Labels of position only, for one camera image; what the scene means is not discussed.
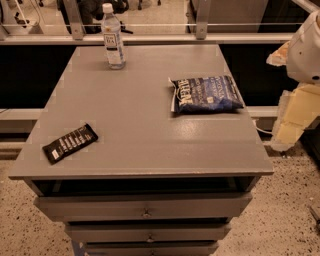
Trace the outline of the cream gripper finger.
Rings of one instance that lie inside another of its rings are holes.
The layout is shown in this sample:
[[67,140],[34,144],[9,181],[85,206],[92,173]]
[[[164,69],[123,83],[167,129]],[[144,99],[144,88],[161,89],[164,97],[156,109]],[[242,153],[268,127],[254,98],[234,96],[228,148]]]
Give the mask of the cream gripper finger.
[[287,64],[289,42],[281,45],[277,50],[271,53],[266,59],[266,63],[273,66],[285,66]]
[[319,115],[319,84],[300,83],[292,92],[284,91],[272,130],[271,148],[282,152],[293,147]]

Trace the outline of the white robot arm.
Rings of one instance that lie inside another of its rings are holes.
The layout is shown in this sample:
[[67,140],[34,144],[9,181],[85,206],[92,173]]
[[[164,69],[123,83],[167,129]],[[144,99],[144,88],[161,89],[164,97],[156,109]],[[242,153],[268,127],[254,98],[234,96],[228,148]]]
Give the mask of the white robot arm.
[[266,63],[285,66],[289,78],[298,82],[292,92],[284,90],[278,104],[271,148],[287,151],[320,116],[320,11],[312,12],[292,38],[270,54]]

